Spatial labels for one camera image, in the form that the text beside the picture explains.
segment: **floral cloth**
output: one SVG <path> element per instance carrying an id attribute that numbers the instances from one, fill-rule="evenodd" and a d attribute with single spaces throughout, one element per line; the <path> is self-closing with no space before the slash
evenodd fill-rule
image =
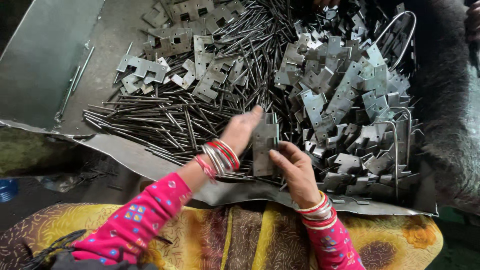
<path id="1" fill-rule="evenodd" d="M 19 269 L 59 237 L 87 229 L 85 239 L 121 206 L 60 204 L 45 208 L 0 238 L 0 269 Z M 443 237 L 426 216 L 361 216 L 339 212 L 368 270 L 425 269 L 442 249 Z M 184 207 L 158 232 L 143 262 L 164 270 L 318 269 L 307 231 L 293 210 L 239 206 Z"/>

